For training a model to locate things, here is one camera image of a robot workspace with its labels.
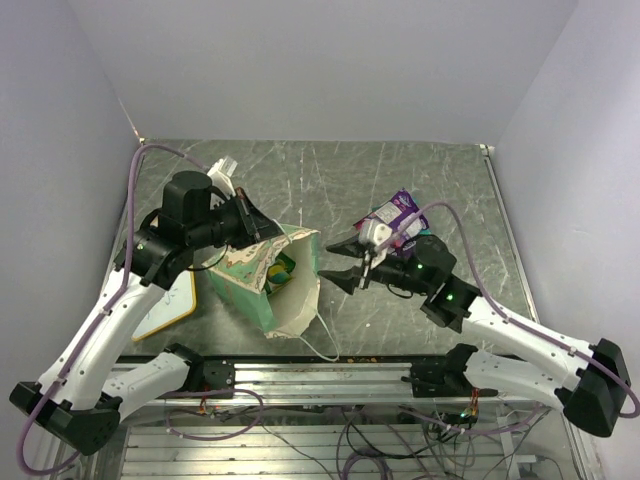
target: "white string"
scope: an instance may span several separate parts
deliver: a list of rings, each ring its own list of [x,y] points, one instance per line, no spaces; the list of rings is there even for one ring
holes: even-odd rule
[[[316,310],[316,316],[318,317],[318,320],[320,320],[320,323],[322,323],[322,326],[324,327],[324,329],[327,332],[327,335],[329,335],[329,339],[331,340],[331,343],[333,343],[333,347],[336,349],[336,357],[335,358],[329,358],[326,357],[324,355],[322,355],[319,351],[317,351],[313,345],[311,345],[306,339],[302,338],[301,336],[298,337],[300,340],[302,340],[304,342],[304,344],[309,347],[311,349],[311,351],[313,353],[315,353],[318,357],[320,357],[322,360],[326,360],[327,362],[337,362],[338,360],[340,360],[340,350],[338,349],[338,344],[336,343],[335,339],[333,338],[333,335],[331,335],[331,332],[329,331],[329,327],[327,326],[327,323],[324,321],[324,318],[322,318],[322,315],[320,315],[320,312],[318,312]]]
[[[285,231],[284,228],[282,228],[282,225],[280,225],[280,222],[277,221],[275,218],[272,218],[271,220],[273,220],[273,222],[278,225],[278,228],[280,228],[280,231],[282,232],[282,234],[287,237],[287,241],[289,242],[289,245],[291,245],[293,243],[293,240],[291,240],[291,237],[289,236],[289,234]]]

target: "wire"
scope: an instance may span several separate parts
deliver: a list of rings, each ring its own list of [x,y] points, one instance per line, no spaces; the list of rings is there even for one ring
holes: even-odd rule
[[[502,457],[500,460],[498,460],[498,463],[496,463],[493,467],[491,467],[491,470],[489,470],[484,477],[482,477],[482,480],[486,480],[486,478],[489,476],[489,474],[491,472],[493,472],[496,468],[498,468],[498,466],[502,463],[505,462],[507,460],[507,458],[510,459],[509,461],[509,466],[507,467],[507,475],[509,475],[509,470],[511,470],[511,464],[513,463],[513,457],[515,456],[516,453],[518,453],[518,450],[520,450],[520,447],[522,446],[522,444],[524,443],[524,441],[527,439],[527,437],[529,436],[529,434],[531,433],[531,431],[533,430],[533,427],[535,427],[538,423],[540,423],[542,421],[542,419],[544,417],[546,417],[547,415],[549,415],[549,412],[551,412],[551,410],[547,410],[546,412],[544,412],[542,415],[540,415],[535,422],[533,422],[533,424],[531,424],[531,426],[529,427],[529,429],[525,432],[525,434],[522,436],[522,438],[520,439],[520,442],[518,443],[518,445],[516,446],[516,448],[513,449],[513,453]]]
[[[220,255],[220,258],[218,260],[216,260],[215,262],[213,262],[211,265],[208,265],[206,267],[187,267],[186,270],[188,272],[204,272],[205,270],[209,270],[210,268],[215,267],[216,265],[218,265],[223,259],[224,256],[227,254],[227,252],[229,251],[229,244],[225,245],[224,247],[224,252],[222,252],[222,255]]]
[[[496,312],[496,314],[502,317],[505,321],[514,324],[516,327],[520,328],[521,330],[524,330],[527,333],[530,333],[538,338],[546,340],[552,345],[555,345],[556,347],[567,351],[569,354],[575,355],[581,360],[584,360],[590,365],[593,365],[594,367],[596,367],[598,370],[604,373],[607,377],[613,380],[620,388],[622,388],[622,390],[624,390],[624,392],[629,396],[629,398],[633,402],[634,410],[630,413],[620,412],[619,416],[621,418],[636,418],[640,416],[640,399],[637,397],[635,392],[631,390],[631,387],[627,385],[627,383],[624,380],[622,380],[618,375],[613,373],[610,369],[608,369],[598,360],[592,358],[592,356],[587,355],[581,352],[580,350],[576,350],[574,347],[571,347],[570,345],[560,340],[557,340],[552,336],[547,335],[544,332],[539,332],[537,329],[527,325],[525,322],[516,320],[515,318],[510,317],[509,315],[507,315],[505,312],[502,311],[500,306],[489,294],[489,291],[485,287],[484,282],[482,281],[482,278],[480,278],[480,273],[478,272],[477,265],[473,259],[473,254],[471,252],[471,246],[469,245],[467,234],[465,233],[464,227],[462,225],[462,219],[460,218],[460,215],[458,215],[458,212],[456,212],[456,210],[449,203],[444,201],[437,201],[437,202],[429,203],[428,205],[425,205],[424,207],[422,207],[416,213],[408,217],[407,221],[400,228],[398,228],[398,230],[393,235],[391,235],[391,237],[389,237],[386,241],[384,241],[382,244],[377,246],[375,249],[376,252],[379,253],[385,250],[386,248],[388,248],[393,242],[395,242],[402,235],[402,233],[404,233],[404,231],[409,227],[409,225],[411,225],[415,220],[418,219],[420,215],[423,215],[427,210],[430,210],[434,207],[445,207],[449,211],[449,213],[451,213],[451,216],[453,217],[453,219],[456,222],[456,225],[458,226],[460,237],[462,238],[462,244],[464,246],[465,253],[467,254],[467,262],[469,263],[471,274],[473,275],[473,278],[476,281],[476,284],[478,285],[478,288],[480,289],[482,296],[485,298],[489,306]]]
[[[320,323],[322,323],[322,326],[324,327],[325,331],[327,332],[327,335],[329,336],[329,339],[331,340],[331,343],[333,343],[333,347],[336,349],[336,356],[334,358],[329,358],[329,357],[321,354],[318,350],[316,350],[315,347],[313,345],[311,345],[302,336],[298,336],[297,338],[302,340],[302,343],[304,343],[307,347],[309,347],[311,349],[311,351],[313,353],[315,353],[318,357],[320,357],[322,360],[326,360],[327,362],[337,362],[338,360],[340,360],[340,349],[338,348],[338,344],[336,343],[335,339],[333,338],[333,335],[331,335],[331,332],[329,331],[329,327],[327,326],[327,322],[324,321],[324,318],[322,318],[322,315],[320,315],[320,312],[318,312],[317,310],[316,310],[316,316],[318,317],[318,320],[320,320]]]
[[[384,460],[384,458],[368,457],[364,455],[358,455],[357,453],[352,453],[351,455],[349,455],[340,474],[340,478],[342,480],[348,480],[349,472],[351,471],[353,466],[360,460],[369,460],[373,462],[378,467],[380,480],[393,480],[393,473],[391,472],[391,469],[387,465],[387,462]]]
[[[227,435],[220,435],[218,437],[199,437],[197,435],[189,435],[189,434],[186,434],[186,433],[179,432],[178,430],[176,430],[175,428],[173,428],[171,426],[171,414],[176,412],[176,411],[181,411],[181,412],[185,412],[185,413],[189,412],[192,415],[196,415],[196,416],[203,416],[203,415],[200,414],[200,413],[197,413],[197,412],[192,412],[191,410],[176,409],[176,410],[172,410],[170,412],[167,412],[167,415],[166,415],[166,417],[164,419],[164,424],[167,427],[167,433],[171,433],[172,435],[176,435],[176,436],[178,436],[180,438],[186,438],[187,440],[197,440],[197,441],[200,441],[200,442],[215,442],[215,441],[218,441],[218,440],[228,440],[230,438],[238,437],[238,436],[242,435],[243,433],[246,433],[249,430],[251,430],[253,427],[258,425],[260,422],[262,422],[262,414],[264,412],[264,401],[262,400],[262,397],[260,395],[258,395],[256,392],[254,392],[252,390],[245,390],[245,389],[242,389],[242,388],[228,388],[228,389],[224,389],[224,390],[209,390],[209,391],[206,391],[206,392],[171,392],[171,393],[168,393],[166,395],[163,395],[163,398],[212,397],[212,396],[215,396],[215,395],[222,395],[222,394],[229,393],[229,392],[245,393],[247,395],[251,395],[256,400],[258,400],[258,403],[260,404],[260,409],[258,411],[258,415],[253,420],[251,420],[249,425],[247,425],[246,427],[241,428],[237,432],[229,433]]]
[[[71,354],[63,363],[62,368],[58,373],[58,378],[51,383],[51,386],[45,391],[44,395],[42,395],[38,403],[36,403],[35,407],[29,414],[27,421],[22,427],[22,430],[20,431],[20,435],[18,436],[18,443],[16,444],[16,460],[18,462],[18,466],[20,467],[20,470],[22,470],[27,475],[33,475],[33,476],[52,475],[71,465],[71,463],[73,463],[80,455],[80,452],[75,452],[73,455],[71,455],[71,457],[69,457],[67,460],[63,461],[59,465],[56,465],[51,468],[43,469],[43,470],[38,470],[30,467],[27,464],[27,461],[24,457],[24,446],[27,440],[27,435],[29,434],[29,431],[31,430],[31,427],[33,426],[33,424],[36,422],[38,415],[40,415],[40,412],[42,411],[46,403],[51,399],[51,397],[53,397],[56,394],[60,386],[64,383],[65,379],[69,375],[69,372],[71,371],[71,368],[75,365],[78,357],[82,353],[82,350],[87,345],[87,343],[89,342],[89,340],[91,339],[95,331],[98,329],[98,326],[100,325],[102,320],[104,320],[106,315],[103,312],[110,311],[113,308],[113,306],[117,303],[117,301],[120,299],[120,297],[122,297],[124,292],[127,290],[127,286],[129,285],[129,275],[131,273],[131,263],[133,261],[133,230],[134,230],[134,214],[135,214],[134,192],[135,192],[135,185],[136,185],[136,176],[138,173],[138,165],[142,158],[142,154],[153,148],[164,150],[169,153],[173,153],[174,155],[180,158],[184,158],[185,160],[188,160],[189,162],[196,165],[198,168],[202,170],[207,170],[207,167],[205,167],[205,165],[202,162],[196,160],[193,157],[190,157],[186,153],[181,152],[180,150],[176,150],[175,148],[168,147],[166,145],[161,145],[158,143],[149,143],[147,145],[143,145],[140,148],[138,148],[138,150],[136,150],[136,152],[133,154],[133,158],[131,159],[131,167],[129,169],[129,181],[127,183],[127,228],[128,230],[127,230],[127,243],[125,245],[125,260],[124,260],[124,269],[122,274],[122,284],[120,285],[120,288],[118,288],[118,290],[116,290],[116,292],[113,294],[113,296],[109,300],[107,300],[107,302],[102,306],[101,312],[98,313],[94,317],[94,319],[89,323],[89,326],[86,328],[86,330],[78,340],[78,343],[76,343],[75,348],[71,351]]]
[[[553,464],[558,469],[558,473],[560,474],[560,480],[564,480],[564,475],[562,474],[562,469],[560,468],[560,464],[558,464],[558,462],[556,460],[554,460],[553,458],[550,458],[550,457],[545,457],[543,455],[536,455],[536,456],[541,458],[542,460],[548,460],[550,462],[553,462]]]
[[[342,412],[342,416],[344,417],[345,420],[347,420],[347,416],[345,415],[344,412]],[[356,432],[358,432],[358,435],[360,435],[360,438],[362,438],[362,440],[364,440],[364,442],[367,444],[367,446],[369,447],[369,449],[371,450],[372,453],[364,454],[362,449],[358,449],[358,448],[353,446],[353,444],[351,443],[351,439],[349,438],[349,430],[352,427]],[[353,450],[355,453],[358,453],[360,455],[371,456],[372,458],[386,457],[386,458],[390,458],[390,459],[393,459],[393,460],[406,460],[408,458],[414,458],[416,455],[421,454],[422,452],[424,452],[427,449],[427,447],[424,447],[424,448],[421,448],[421,449],[416,450],[416,451],[411,451],[410,450],[410,454],[409,455],[400,455],[400,454],[395,454],[395,453],[385,453],[382,450],[380,450],[379,448],[375,447],[369,441],[369,439],[364,436],[362,431],[353,422],[351,422],[347,426],[347,430],[345,432],[345,437],[347,439],[347,444],[349,445],[349,447],[351,447],[351,450]]]
[[[444,462],[441,460],[440,456],[436,453],[436,451],[433,449],[433,446],[431,445],[431,441],[430,441],[431,439],[427,435],[426,428],[422,429],[422,434],[424,436],[424,441],[427,444],[427,448],[431,452],[431,455],[433,456],[433,458],[436,461],[436,463],[440,466],[440,468],[442,468],[442,471],[444,472],[444,474],[445,475],[453,475],[455,478],[463,478],[463,477],[458,476],[455,473],[447,472],[447,467],[445,466]],[[427,477],[425,475],[422,475],[422,476],[420,476],[420,477],[418,477],[418,478],[416,478],[414,480],[418,480],[419,478],[427,478]]]
[[[533,410],[531,411],[531,413],[529,414],[529,416],[527,418],[525,418],[523,421],[513,424],[513,425],[508,425],[506,427],[501,427],[501,428],[497,428],[497,429],[493,429],[493,430],[475,430],[475,429],[466,429],[466,428],[459,428],[450,424],[447,424],[445,422],[443,422],[442,420],[439,419],[435,419],[433,417],[429,417],[427,415],[423,415],[421,413],[416,412],[415,410],[409,409],[407,407],[400,407],[400,410],[402,410],[403,412],[408,413],[409,415],[413,415],[416,418],[419,418],[421,420],[424,420],[426,422],[429,423],[433,423],[435,425],[440,425],[443,428],[446,428],[447,430],[451,431],[451,432],[457,432],[461,435],[499,435],[501,433],[510,433],[510,432],[514,432],[520,428],[523,427],[528,427],[529,426],[529,422],[531,422],[531,420],[533,420],[533,418],[540,413],[541,410],[541,406],[539,403],[536,402],[535,407],[533,408]]]
[[[328,469],[327,467],[325,467],[325,466],[324,466],[324,464],[323,464],[320,460],[318,460],[318,459],[317,459],[317,458],[315,458],[315,457],[312,457],[311,455],[307,455],[306,453],[304,453],[304,452],[303,452],[303,451],[301,451],[301,450],[298,450],[298,448],[296,448],[292,443],[290,443],[290,442],[289,442],[286,438],[284,438],[282,435],[280,435],[280,434],[278,434],[278,433],[276,433],[276,432],[273,432],[273,431],[269,430],[269,429],[267,428],[267,426],[264,424],[264,422],[262,423],[262,425],[261,425],[261,426],[262,426],[262,428],[264,428],[264,429],[265,429],[265,431],[266,431],[267,433],[270,433],[270,434],[271,434],[271,435],[273,435],[274,437],[279,438],[279,439],[280,439],[280,440],[282,440],[284,443],[286,443],[286,444],[287,444],[287,445],[288,445],[288,446],[289,446],[289,447],[290,447],[294,452],[298,452],[298,453],[299,453],[300,455],[302,455],[303,457],[306,457],[306,458],[308,458],[309,460],[313,460],[314,462],[316,462],[318,465],[320,465],[320,467],[322,467],[322,469],[323,469],[323,470],[324,470],[324,472],[329,476],[329,478],[330,478],[331,480],[333,480],[333,475],[331,475],[331,472],[329,471],[329,469]]]

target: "green paper bag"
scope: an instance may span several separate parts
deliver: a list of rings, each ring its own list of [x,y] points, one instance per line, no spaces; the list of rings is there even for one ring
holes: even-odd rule
[[[287,236],[229,251],[208,270],[218,295],[255,323],[267,336],[299,337],[317,313],[318,278],[317,230],[283,225]],[[267,296],[267,270],[280,252],[295,261],[292,280]],[[217,258],[205,263],[213,263]]]

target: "black bracket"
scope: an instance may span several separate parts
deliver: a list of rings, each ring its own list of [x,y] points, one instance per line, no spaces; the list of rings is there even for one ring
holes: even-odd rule
[[[629,372],[618,345],[603,338],[591,349],[594,360],[602,363],[631,386]],[[564,405],[564,416],[576,427],[591,435],[610,437],[627,394],[593,365],[589,365],[586,370],[578,370],[577,373],[580,381],[573,391],[566,388],[558,388],[555,391]]]
[[[411,364],[409,377],[414,398],[470,396],[473,386],[464,376],[469,357],[478,347],[459,343],[443,357],[426,357]]]
[[[226,390],[234,388],[236,384],[236,370],[233,365],[226,360],[208,361],[204,366],[204,383],[210,390]],[[223,393],[212,397],[230,399],[233,392]]]

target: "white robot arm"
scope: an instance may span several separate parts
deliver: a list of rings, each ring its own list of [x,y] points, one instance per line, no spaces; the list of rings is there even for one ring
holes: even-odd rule
[[[331,253],[362,258],[361,265],[319,274],[348,294],[374,281],[422,295],[421,310],[438,326],[471,333],[517,355],[506,358],[458,344],[446,355],[440,378],[412,368],[404,380],[412,383],[414,396],[438,383],[461,392],[472,387],[507,391],[561,410],[570,422],[593,435],[611,435],[631,385],[617,345],[606,339],[591,345],[562,335],[487,298],[452,274],[456,258],[435,235],[418,238],[409,258],[376,248],[392,233],[388,226],[367,220],[358,235],[327,247]],[[622,385],[596,368],[598,364]]]
[[[207,174],[174,175],[162,207],[143,220],[133,247],[118,254],[116,269],[69,346],[37,382],[20,382],[11,393],[14,405],[80,453],[99,450],[145,403],[201,385],[204,360],[178,344],[130,372],[108,376],[140,321],[193,263],[196,250],[242,249],[282,234],[241,188],[233,188],[235,165],[225,158]]]

